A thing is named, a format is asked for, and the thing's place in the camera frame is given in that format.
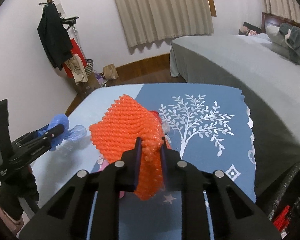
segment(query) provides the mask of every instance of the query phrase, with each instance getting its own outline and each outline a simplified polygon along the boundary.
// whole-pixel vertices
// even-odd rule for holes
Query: pillow
[[[279,33],[278,26],[269,25],[266,29],[266,33],[268,34],[272,42],[275,42],[285,48],[289,48],[286,42],[284,41],[284,36],[281,33]]]
[[[275,42],[272,42],[271,45],[270,45],[270,49],[283,56],[283,57],[286,57],[288,60],[290,60],[290,56],[289,56],[289,50],[283,46],[280,46],[279,44],[275,43]]]

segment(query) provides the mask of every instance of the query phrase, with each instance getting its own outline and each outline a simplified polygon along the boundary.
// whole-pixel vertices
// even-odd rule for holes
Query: black jacket
[[[54,68],[62,69],[61,64],[72,58],[73,48],[68,32],[62,25],[56,6],[53,3],[43,8],[43,14],[38,26],[38,33],[46,52]]]

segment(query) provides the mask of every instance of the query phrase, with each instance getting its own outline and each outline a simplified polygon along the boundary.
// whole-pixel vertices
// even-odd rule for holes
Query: white wall
[[[238,34],[245,21],[261,26],[263,0],[214,0],[215,34]],[[111,63],[115,66],[153,57],[170,51],[168,43],[141,46],[132,53],[126,43],[115,0],[61,0],[67,16],[79,16],[77,23],[82,49],[92,58],[95,69]]]
[[[44,1],[5,0],[0,7],[0,100],[8,98],[11,140],[65,113],[76,95],[55,74],[40,42],[38,3]]]
[[[214,0],[217,17],[213,17],[215,34],[238,34],[244,22],[261,28],[264,0]]]

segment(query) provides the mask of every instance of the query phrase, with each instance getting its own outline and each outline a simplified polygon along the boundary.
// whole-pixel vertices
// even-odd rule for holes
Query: blue plastic bag
[[[57,114],[56,116],[54,116],[48,126],[48,130],[60,123],[64,126],[65,130],[62,134],[51,141],[50,151],[54,151],[56,147],[62,143],[63,140],[76,141],[87,135],[87,130],[83,125],[76,125],[69,130],[69,119],[65,114]],[[43,135],[46,131],[47,130],[38,131],[38,136]]]

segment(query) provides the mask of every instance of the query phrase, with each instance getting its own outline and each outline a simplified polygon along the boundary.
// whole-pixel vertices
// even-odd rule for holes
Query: cushion
[[[281,33],[279,33],[278,26],[269,25],[266,29],[266,33],[268,34],[272,42],[275,42],[285,48],[288,48],[288,45],[284,41],[284,36]]]
[[[91,125],[89,130],[92,143],[109,163],[120,160],[122,153],[133,149],[137,137],[141,137],[139,184],[134,193],[141,200],[148,200],[163,186],[159,150],[164,133],[153,113],[136,100],[121,96],[102,121]]]
[[[280,46],[279,44],[275,43],[275,42],[272,42],[271,45],[270,45],[270,49],[283,56],[283,57],[286,57],[287,59],[290,60],[290,57],[289,57],[289,50],[283,46]]]

